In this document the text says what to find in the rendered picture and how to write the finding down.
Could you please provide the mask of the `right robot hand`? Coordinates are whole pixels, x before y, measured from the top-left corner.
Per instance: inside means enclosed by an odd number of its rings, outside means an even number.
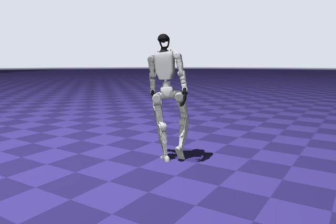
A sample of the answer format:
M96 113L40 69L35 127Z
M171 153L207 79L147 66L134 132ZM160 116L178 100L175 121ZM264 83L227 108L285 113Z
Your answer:
M183 92L182 92L184 95L183 95L183 101L180 102L180 106L183 106L185 104L185 101L186 101L186 95L187 95L187 92L186 92L186 88L183 88Z

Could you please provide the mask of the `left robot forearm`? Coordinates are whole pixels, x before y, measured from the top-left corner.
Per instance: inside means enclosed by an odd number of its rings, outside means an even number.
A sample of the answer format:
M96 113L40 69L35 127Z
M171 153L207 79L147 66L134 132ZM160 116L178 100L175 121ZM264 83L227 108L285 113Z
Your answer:
M155 78L150 78L150 88L151 88L151 91L154 90L154 93L156 93L156 84L155 84ZM151 92L150 91L150 92Z

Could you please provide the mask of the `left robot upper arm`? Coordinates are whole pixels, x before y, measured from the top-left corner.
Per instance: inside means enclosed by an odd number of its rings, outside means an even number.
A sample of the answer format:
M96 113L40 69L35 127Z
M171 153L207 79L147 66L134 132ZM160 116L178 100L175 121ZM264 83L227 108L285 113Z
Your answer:
M150 70L150 78L155 78L155 65L154 65L154 54L148 56L148 62L149 62L149 70Z

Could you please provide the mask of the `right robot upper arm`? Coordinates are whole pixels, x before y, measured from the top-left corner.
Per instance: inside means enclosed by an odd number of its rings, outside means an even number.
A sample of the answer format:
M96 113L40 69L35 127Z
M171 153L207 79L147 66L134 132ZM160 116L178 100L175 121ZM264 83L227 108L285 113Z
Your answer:
M183 76L183 61L182 61L182 55L179 52L172 52L174 59L176 59L176 64L178 68L178 76Z

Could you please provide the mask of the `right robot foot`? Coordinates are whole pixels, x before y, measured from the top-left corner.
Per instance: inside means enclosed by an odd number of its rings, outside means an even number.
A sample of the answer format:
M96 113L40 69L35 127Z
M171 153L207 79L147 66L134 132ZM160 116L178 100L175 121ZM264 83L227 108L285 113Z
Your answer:
M182 150L182 148L180 146L177 146L175 148L175 151L176 151L177 156L178 156L179 159L185 159L183 150Z

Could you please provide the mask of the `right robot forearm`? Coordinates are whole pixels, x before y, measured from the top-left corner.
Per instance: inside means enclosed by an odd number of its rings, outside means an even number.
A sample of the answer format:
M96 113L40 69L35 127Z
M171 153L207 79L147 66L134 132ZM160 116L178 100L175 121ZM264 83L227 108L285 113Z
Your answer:
M183 70L183 76L180 77L180 81L181 81L182 91L183 91L183 88L186 88L186 92L188 92L187 83L186 83L186 73L185 73L185 70Z

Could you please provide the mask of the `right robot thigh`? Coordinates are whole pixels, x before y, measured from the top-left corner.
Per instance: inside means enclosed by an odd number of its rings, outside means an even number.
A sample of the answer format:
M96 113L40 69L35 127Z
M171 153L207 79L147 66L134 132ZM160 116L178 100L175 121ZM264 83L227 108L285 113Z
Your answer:
M185 104L183 106L180 106L180 102L183 101L183 93L181 90L173 90L173 95L174 95L174 99L176 100L177 103L177 107L180 111L181 114L181 118L179 119L179 124L181 126L184 126L184 119L187 118L188 119L188 111L187 111L187 103L185 102Z

